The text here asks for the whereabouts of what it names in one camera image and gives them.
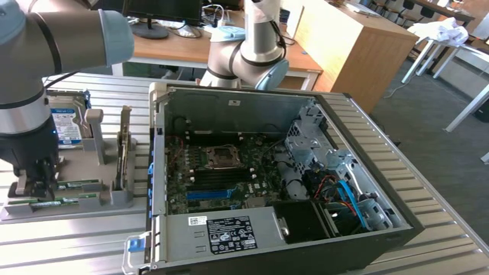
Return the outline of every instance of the orange wire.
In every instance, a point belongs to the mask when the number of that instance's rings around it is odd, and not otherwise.
[[[323,181],[326,180],[326,178],[333,178],[335,180],[335,177],[333,175],[325,175],[322,180],[321,180],[321,183],[319,183],[319,187],[318,187],[318,190],[315,191],[315,194],[314,194],[314,199],[318,197],[318,194],[319,194],[319,191],[321,191],[321,187],[322,187],[322,184],[323,184]]]
[[[350,209],[350,211],[353,212],[353,215],[354,216],[357,215],[357,213],[354,212],[353,207],[350,206],[350,204],[347,202],[343,202],[343,201],[335,201],[335,202],[345,205]]]

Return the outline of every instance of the red wire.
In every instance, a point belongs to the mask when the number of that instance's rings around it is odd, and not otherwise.
[[[176,158],[178,157],[182,149],[184,149],[184,140],[180,138],[180,136],[166,136],[165,138],[177,138],[180,140],[180,149],[178,149],[178,152],[176,153],[170,163],[169,163],[169,166],[172,166],[173,162],[176,161]]]
[[[343,202],[343,201],[335,201],[335,202],[339,202],[339,203],[342,203],[343,205],[346,205],[346,206],[347,206],[347,208],[350,209],[350,211],[353,212],[354,216],[357,215],[357,213],[354,212],[353,207],[350,206],[350,204],[349,204],[347,202]]]
[[[322,180],[321,180],[321,183],[319,183],[319,187],[318,187],[318,190],[315,191],[315,194],[314,194],[314,199],[317,198],[318,194],[319,194],[319,191],[321,191],[321,187],[322,187],[322,184],[323,184],[323,181],[326,180],[326,178],[333,178],[335,180],[335,177],[333,175],[325,175]]]

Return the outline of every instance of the white cloth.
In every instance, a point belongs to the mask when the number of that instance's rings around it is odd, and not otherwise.
[[[418,41],[430,38],[454,47],[462,45],[469,38],[466,29],[457,25],[453,17],[442,21],[415,23],[407,31],[419,37]]]

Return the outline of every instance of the wooden cabinet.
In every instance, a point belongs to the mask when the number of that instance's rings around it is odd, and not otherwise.
[[[323,72],[313,90],[349,93],[370,112],[418,37],[382,17],[307,0],[294,39]]]

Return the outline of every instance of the blue pcie slot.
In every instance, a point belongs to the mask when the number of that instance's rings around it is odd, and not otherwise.
[[[208,192],[188,192],[186,199],[228,199],[228,190]]]

